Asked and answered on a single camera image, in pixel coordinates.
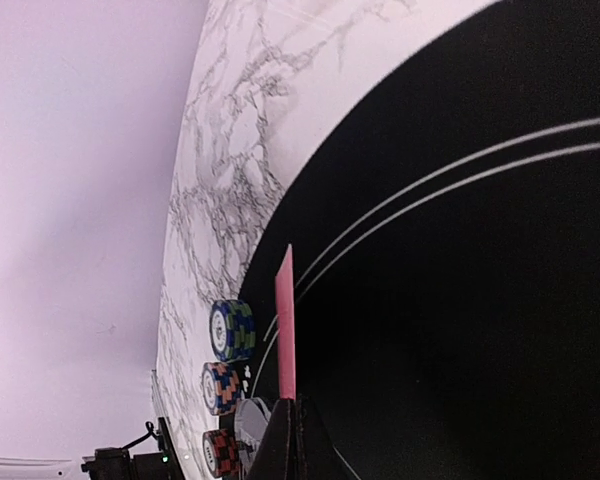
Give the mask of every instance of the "poker table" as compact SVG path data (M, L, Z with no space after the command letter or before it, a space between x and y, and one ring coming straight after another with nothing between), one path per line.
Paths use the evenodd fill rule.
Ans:
M600 478L600 2L487 8L342 120L244 278L247 396L289 243L298 391L352 478Z

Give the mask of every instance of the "poker chip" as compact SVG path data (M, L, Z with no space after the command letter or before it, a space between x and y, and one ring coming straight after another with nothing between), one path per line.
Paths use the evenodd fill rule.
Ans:
M231 365L204 364L202 367L202 395L211 415L233 413L241 394L238 373Z
M218 300L211 306L209 336L221 362L249 360L256 346L251 308L242 300Z
M236 475L240 469L236 439L229 430L211 430L202 434L204 459L213 478Z

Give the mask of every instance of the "white wall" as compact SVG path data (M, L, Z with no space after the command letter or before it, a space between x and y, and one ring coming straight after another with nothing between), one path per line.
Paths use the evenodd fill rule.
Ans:
M0 0L0 456L151 418L171 174L203 0Z

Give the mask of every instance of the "blue poker chip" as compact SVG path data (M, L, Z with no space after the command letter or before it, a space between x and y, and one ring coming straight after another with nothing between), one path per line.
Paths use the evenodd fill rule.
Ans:
M249 360L256 345L251 308L242 300L218 300L211 306L209 336L221 362Z

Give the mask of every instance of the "marble surface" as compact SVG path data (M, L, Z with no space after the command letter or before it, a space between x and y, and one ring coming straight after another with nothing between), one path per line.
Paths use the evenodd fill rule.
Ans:
M202 364L214 359L209 305L237 295L285 190L349 110L491 3L210 1L173 177L157 360L187 478L211 478L200 449L217 428L200 389Z

